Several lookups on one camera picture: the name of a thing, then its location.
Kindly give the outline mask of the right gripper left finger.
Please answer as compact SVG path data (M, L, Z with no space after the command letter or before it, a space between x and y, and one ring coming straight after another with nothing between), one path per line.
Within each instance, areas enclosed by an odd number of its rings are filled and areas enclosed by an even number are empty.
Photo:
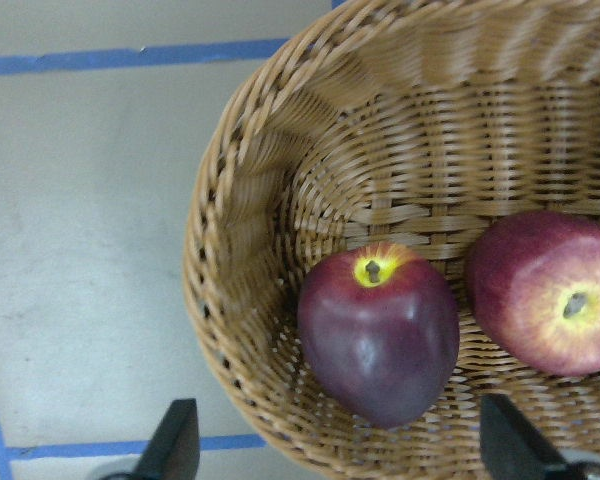
M200 462L197 403L171 402L134 468L135 479L192 480Z

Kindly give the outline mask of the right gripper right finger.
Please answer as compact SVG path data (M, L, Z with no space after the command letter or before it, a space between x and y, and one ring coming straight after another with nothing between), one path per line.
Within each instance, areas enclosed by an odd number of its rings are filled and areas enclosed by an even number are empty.
M564 456L504 394L480 402L480 455L492 479L567 479Z

